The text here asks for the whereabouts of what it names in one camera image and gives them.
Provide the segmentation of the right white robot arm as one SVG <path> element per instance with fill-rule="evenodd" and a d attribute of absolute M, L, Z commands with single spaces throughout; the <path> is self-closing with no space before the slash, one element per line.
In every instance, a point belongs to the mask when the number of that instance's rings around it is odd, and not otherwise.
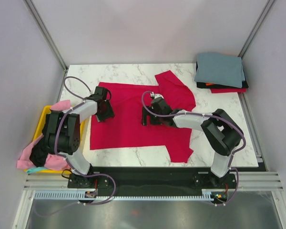
<path fill-rule="evenodd" d="M 147 125 L 147 116 L 152 125 L 186 128 L 201 131 L 214 150 L 209 183 L 218 188 L 226 182 L 234 154 L 246 146 L 244 132 L 223 110 L 212 113 L 195 113 L 184 109 L 172 109 L 161 94 L 146 91 L 141 96 L 143 105 L 142 125 Z"/>

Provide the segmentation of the crimson red t-shirt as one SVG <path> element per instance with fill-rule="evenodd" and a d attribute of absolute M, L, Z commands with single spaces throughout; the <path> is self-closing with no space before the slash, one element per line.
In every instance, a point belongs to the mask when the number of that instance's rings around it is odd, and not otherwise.
<path fill-rule="evenodd" d="M 112 93 L 110 101 L 114 118 L 98 122 L 92 116 L 90 149 L 109 149 L 143 146 L 165 146 L 173 163 L 186 163 L 193 153 L 190 148 L 191 129 L 164 125 L 143 126 L 143 104 L 149 106 L 151 99 L 144 95 L 153 91 L 164 96 L 172 109 L 192 111 L 195 99 L 190 89 L 171 71 L 155 76 L 157 86 L 100 82 L 99 86 Z"/>

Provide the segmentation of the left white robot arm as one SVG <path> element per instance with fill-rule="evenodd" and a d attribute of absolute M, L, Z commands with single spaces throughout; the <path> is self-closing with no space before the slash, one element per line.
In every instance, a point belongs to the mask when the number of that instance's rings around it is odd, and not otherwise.
<path fill-rule="evenodd" d="M 81 123 L 91 116 L 98 122 L 114 117 L 110 90 L 97 86 L 93 94 L 65 111 L 46 115 L 42 130 L 45 147 L 62 157 L 70 167 L 68 188 L 92 188 L 95 182 L 92 165 L 80 150 Z"/>

